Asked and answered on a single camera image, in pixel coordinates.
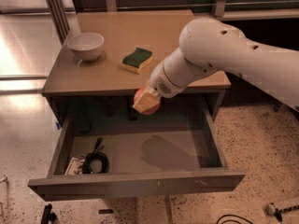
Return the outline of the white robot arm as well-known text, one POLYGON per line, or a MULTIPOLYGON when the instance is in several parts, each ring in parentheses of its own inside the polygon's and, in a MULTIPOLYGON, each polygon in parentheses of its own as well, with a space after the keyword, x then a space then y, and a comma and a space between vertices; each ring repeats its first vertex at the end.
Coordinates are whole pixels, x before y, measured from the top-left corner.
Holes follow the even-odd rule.
POLYGON ((284 105, 299 107, 299 52, 252 41, 234 26, 211 18, 190 21, 178 48, 153 70, 144 90, 135 95, 134 109, 152 113, 164 98, 224 71, 241 77, 284 105))

